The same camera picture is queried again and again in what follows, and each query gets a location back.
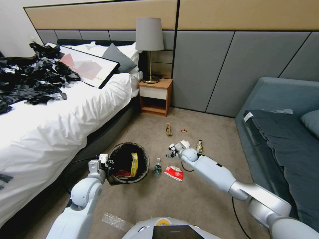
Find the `white duvet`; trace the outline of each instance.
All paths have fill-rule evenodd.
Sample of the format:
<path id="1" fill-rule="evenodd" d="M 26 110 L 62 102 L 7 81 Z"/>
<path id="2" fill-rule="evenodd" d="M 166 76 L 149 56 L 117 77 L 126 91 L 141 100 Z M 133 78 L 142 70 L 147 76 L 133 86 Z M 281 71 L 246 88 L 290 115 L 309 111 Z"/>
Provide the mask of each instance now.
<path id="1" fill-rule="evenodd" d="M 22 101 L 0 115 L 0 174 L 13 177 L 0 180 L 0 227 L 57 179 L 90 133 L 137 95 L 138 82 L 128 73 L 113 75 L 103 89 L 75 82 L 62 88 L 65 101 Z"/>

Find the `picture frame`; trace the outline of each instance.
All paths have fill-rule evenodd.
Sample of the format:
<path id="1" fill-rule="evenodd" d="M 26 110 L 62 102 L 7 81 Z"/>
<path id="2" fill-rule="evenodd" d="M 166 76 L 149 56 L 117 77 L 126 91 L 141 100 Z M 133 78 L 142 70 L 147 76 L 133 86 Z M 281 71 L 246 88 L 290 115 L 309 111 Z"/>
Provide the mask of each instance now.
<path id="1" fill-rule="evenodd" d="M 56 44 L 48 42 L 45 46 L 55 47 Z M 120 67 L 120 64 L 116 61 L 104 59 L 65 46 L 60 46 L 60 53 L 62 53 L 60 61 L 78 73 L 81 81 L 99 89 L 105 86 Z"/>

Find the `black cable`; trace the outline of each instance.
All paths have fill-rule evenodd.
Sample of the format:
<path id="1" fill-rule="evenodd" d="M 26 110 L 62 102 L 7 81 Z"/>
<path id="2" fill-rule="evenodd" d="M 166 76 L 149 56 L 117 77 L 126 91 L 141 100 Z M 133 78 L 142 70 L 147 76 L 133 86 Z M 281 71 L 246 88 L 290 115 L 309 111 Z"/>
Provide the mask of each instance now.
<path id="1" fill-rule="evenodd" d="M 183 167 L 183 169 L 184 169 L 185 171 L 188 171 L 188 172 L 193 172 L 193 171 L 194 171 L 194 170 L 187 170 L 187 169 L 185 169 L 184 166 L 183 166 L 183 160 L 182 160 L 182 167 Z"/>
<path id="2" fill-rule="evenodd" d="M 252 239 L 252 238 L 251 238 L 250 236 L 248 236 L 248 234 L 245 232 L 243 226 L 241 225 L 241 223 L 240 223 L 240 221 L 239 221 L 239 218 L 238 218 L 237 213 L 236 213 L 236 210 L 235 210 L 234 198 L 233 198 L 233 197 L 232 197 L 232 203 L 233 203 L 233 209 L 234 209 L 235 217 L 236 217 L 236 219 L 237 219 L 237 221 L 238 221 L 238 224 L 239 224 L 240 228 L 241 228 L 242 231 L 245 233 L 246 237 L 248 237 L 249 239 Z"/>
<path id="3" fill-rule="evenodd" d="M 62 173 L 61 173 L 62 185 L 63 185 L 64 189 L 66 190 L 66 192 L 67 192 L 69 195 L 71 195 L 71 192 L 69 191 L 69 189 L 67 188 L 67 186 L 65 185 L 65 182 L 64 182 L 64 172 L 65 172 L 65 170 L 66 170 L 69 166 L 71 166 L 72 164 L 75 164 L 75 163 L 78 163 L 78 162 L 82 162 L 82 161 L 86 161 L 86 160 L 92 160 L 92 159 L 97 159 L 97 156 L 94 157 L 94 158 L 81 159 L 81 160 L 78 160 L 78 161 L 74 161 L 74 162 L 68 164 L 68 165 L 63 169 L 63 171 L 62 171 Z"/>

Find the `gray wall panel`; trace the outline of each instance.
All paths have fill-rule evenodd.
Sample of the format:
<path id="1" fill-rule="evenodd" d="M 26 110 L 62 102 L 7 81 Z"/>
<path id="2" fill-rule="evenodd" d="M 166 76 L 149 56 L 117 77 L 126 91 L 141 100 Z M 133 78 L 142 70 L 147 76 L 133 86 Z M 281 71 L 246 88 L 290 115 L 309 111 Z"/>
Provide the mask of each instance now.
<path id="1" fill-rule="evenodd" d="M 172 105 L 204 112 L 234 32 L 178 31 Z"/>
<path id="2" fill-rule="evenodd" d="M 136 31 L 109 30 L 111 40 L 135 41 Z M 174 49 L 174 31 L 163 31 L 165 50 Z"/>
<path id="3" fill-rule="evenodd" d="M 80 30 L 83 40 L 110 40 L 109 31 L 84 31 Z"/>
<path id="4" fill-rule="evenodd" d="M 57 37 L 54 30 L 37 30 L 37 32 L 43 44 L 46 44 L 47 42 L 56 44 Z"/>
<path id="5" fill-rule="evenodd" d="M 278 77 L 308 34 L 236 32 L 206 112 L 236 116 L 257 80 Z"/>
<path id="6" fill-rule="evenodd" d="M 319 33 L 312 32 L 280 78 L 319 81 Z"/>
<path id="7" fill-rule="evenodd" d="M 135 31 L 111 31 L 109 30 L 111 40 L 135 41 Z"/>
<path id="8" fill-rule="evenodd" d="M 79 30 L 55 30 L 59 39 L 82 39 Z"/>
<path id="9" fill-rule="evenodd" d="M 175 31 L 163 31 L 164 49 L 174 50 Z"/>

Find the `black trash can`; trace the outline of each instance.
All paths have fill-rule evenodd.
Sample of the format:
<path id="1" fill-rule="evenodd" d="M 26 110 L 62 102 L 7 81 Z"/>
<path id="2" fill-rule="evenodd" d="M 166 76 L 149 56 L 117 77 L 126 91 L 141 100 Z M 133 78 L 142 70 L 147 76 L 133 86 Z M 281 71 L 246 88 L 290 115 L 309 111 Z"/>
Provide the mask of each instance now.
<path id="1" fill-rule="evenodd" d="M 131 171 L 133 160 L 131 153 L 137 153 L 139 161 L 136 176 L 127 179 L 117 178 L 114 176 L 115 172 L 119 170 Z M 136 143 L 128 142 L 116 145 L 110 152 L 108 161 L 113 161 L 111 169 L 107 171 L 107 180 L 110 185 L 137 183 L 146 177 L 150 169 L 150 159 L 146 150 Z"/>

